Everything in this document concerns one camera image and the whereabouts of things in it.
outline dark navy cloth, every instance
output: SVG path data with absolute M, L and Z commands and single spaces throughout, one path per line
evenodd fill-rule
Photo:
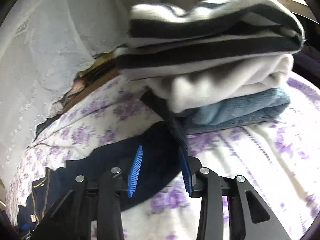
M 151 90 L 144 93 L 140 100 L 165 121 L 170 133 L 177 141 L 179 145 L 178 160 L 183 176 L 184 186 L 186 191 L 189 193 L 189 196 L 191 196 L 193 193 L 193 182 L 191 170 L 188 165 L 189 157 L 186 129 L 183 128 L 181 120 L 174 117 L 173 113 L 167 108 L 166 101 L 154 95 Z
M 320 52 L 310 45 L 293 55 L 293 71 L 320 88 Z
M 27 199 L 27 206 L 19 206 L 18 225 L 37 225 L 37 222 L 31 222 L 30 215 L 36 214 L 41 221 L 42 214 L 74 188 L 78 175 L 87 179 L 99 178 L 106 170 L 119 166 L 122 168 L 123 176 L 128 176 L 139 145 L 143 148 L 143 159 L 136 191 L 133 197 L 120 199 L 121 211 L 151 198 L 180 172 L 179 144 L 165 122 L 154 124 L 141 135 L 96 148 L 84 159 L 66 161 L 65 168 L 56 171 L 47 169 L 45 178 L 33 182 L 33 191 Z

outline bed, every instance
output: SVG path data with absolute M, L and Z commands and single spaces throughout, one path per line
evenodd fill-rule
M 290 106 L 275 120 L 188 135 L 189 154 L 220 176 L 244 175 L 276 214 L 289 236 L 300 239 L 320 211 L 320 90 L 291 72 L 285 87 Z M 31 183 L 66 160 L 143 133 L 161 118 L 146 107 L 144 88 L 117 76 L 42 131 L 20 160 L 6 196 L 7 214 L 17 223 Z M 224 199 L 224 239 L 228 207 Z M 179 174 L 151 199 L 122 212 L 126 239 L 195 239 L 200 199 L 191 199 Z M 92 223 L 92 238 L 96 223 Z

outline folded towel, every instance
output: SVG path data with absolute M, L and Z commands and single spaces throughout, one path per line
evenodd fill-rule
M 280 87 L 293 66 L 291 54 L 253 57 L 185 75 L 145 83 L 174 113 Z
M 188 109 L 178 116 L 185 117 L 184 126 L 187 132 L 195 134 L 270 121 L 281 114 L 289 104 L 290 97 L 282 88 L 272 88 Z
M 132 7 L 128 47 L 115 51 L 131 80 L 201 71 L 253 56 L 298 52 L 304 31 L 276 0 L 205 0 L 192 10 Z

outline blue towel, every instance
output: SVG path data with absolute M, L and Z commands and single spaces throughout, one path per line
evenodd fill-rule
M 187 109 L 178 114 L 185 117 L 188 134 L 217 131 L 241 125 L 270 121 L 290 104 L 282 88 L 229 98 L 218 103 Z

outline lace curtain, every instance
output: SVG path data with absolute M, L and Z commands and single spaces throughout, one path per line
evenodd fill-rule
M 0 27 L 0 178 L 95 54 L 124 43 L 130 7 L 159 0 L 18 0 Z

